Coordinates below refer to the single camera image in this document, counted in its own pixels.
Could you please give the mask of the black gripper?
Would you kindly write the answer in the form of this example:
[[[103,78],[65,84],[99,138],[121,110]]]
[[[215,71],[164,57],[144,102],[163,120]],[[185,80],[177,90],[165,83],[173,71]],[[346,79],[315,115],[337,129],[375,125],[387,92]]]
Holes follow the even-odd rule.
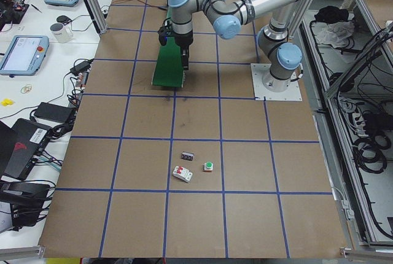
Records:
[[[181,63],[183,70],[189,70],[189,47],[193,43],[193,31],[189,31],[185,34],[179,34],[173,31],[173,37],[176,45],[181,48]]]

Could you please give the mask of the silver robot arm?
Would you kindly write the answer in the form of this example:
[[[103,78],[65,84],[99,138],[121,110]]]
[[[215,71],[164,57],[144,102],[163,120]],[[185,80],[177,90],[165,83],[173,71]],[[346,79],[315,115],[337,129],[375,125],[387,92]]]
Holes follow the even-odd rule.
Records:
[[[262,77],[263,85],[270,91],[282,92],[291,82],[294,71],[302,61],[298,46],[288,41],[289,25],[294,7],[301,0],[168,0],[171,9],[169,22],[158,31],[161,45],[173,37],[180,48],[184,69],[189,65],[189,47],[193,42],[192,15],[203,12],[222,39],[232,39],[243,25],[271,13],[269,24],[264,26],[257,37],[259,48],[271,62],[269,70]]]

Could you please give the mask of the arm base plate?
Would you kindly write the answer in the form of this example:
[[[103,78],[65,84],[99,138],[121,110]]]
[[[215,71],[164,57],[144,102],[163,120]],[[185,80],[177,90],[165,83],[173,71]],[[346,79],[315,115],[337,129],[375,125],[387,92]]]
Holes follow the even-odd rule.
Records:
[[[251,63],[254,99],[257,101],[302,101],[299,78],[278,80],[270,73],[271,64]]]

